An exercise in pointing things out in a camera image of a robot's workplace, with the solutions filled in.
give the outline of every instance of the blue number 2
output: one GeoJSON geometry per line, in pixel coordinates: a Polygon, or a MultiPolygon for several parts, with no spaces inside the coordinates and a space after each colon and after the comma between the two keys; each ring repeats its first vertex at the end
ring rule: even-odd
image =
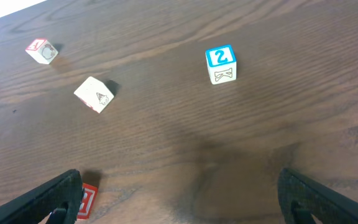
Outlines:
{"type": "Polygon", "coordinates": [[[225,62],[228,61],[227,57],[226,57],[224,60],[222,60],[222,57],[223,57],[223,55],[224,55],[223,50],[217,50],[217,51],[215,52],[215,55],[219,55],[219,57],[218,57],[218,63],[225,63],[225,62]]]}

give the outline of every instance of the wooden block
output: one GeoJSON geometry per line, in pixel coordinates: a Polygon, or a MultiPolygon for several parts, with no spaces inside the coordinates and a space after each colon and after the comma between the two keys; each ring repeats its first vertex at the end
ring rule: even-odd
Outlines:
{"type": "Polygon", "coordinates": [[[237,61],[231,45],[209,49],[205,56],[212,84],[229,82],[237,78],[237,61]]]}
{"type": "Polygon", "coordinates": [[[103,82],[89,77],[75,90],[74,94],[87,106],[100,113],[114,98],[103,82]]]}
{"type": "Polygon", "coordinates": [[[35,39],[25,51],[38,63],[49,64],[58,54],[58,51],[45,39],[35,39]]]}
{"type": "Polygon", "coordinates": [[[89,184],[83,184],[84,195],[81,201],[80,210],[77,214],[77,219],[89,219],[93,202],[95,201],[98,189],[90,186],[89,184]]]}

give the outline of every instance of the wooden table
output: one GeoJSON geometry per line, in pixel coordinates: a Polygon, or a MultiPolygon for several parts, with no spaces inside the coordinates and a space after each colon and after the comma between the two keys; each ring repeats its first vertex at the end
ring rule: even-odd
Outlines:
{"type": "Polygon", "coordinates": [[[68,169],[81,223],[283,223],[292,167],[358,202],[358,1],[49,0],[0,19],[0,205],[68,169]],[[24,49],[60,50],[40,65],[24,49]],[[205,50],[231,44],[237,80],[205,50]],[[119,84],[101,113],[74,94],[119,84]]]}

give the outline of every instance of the blue square label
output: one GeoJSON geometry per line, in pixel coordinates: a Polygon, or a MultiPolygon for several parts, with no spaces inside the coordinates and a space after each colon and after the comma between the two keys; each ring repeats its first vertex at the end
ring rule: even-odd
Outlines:
{"type": "Polygon", "coordinates": [[[205,52],[210,67],[217,67],[229,63],[236,62],[231,45],[216,47],[205,52]]]}

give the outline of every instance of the red block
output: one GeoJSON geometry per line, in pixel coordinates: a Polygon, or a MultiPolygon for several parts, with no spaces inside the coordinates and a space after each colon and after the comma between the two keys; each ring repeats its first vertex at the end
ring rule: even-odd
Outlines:
{"type": "Polygon", "coordinates": [[[93,206],[93,202],[96,198],[96,194],[98,193],[98,189],[96,187],[90,186],[89,184],[83,184],[84,188],[84,196],[82,198],[80,211],[78,211],[77,219],[89,219],[91,209],[93,206]]]}

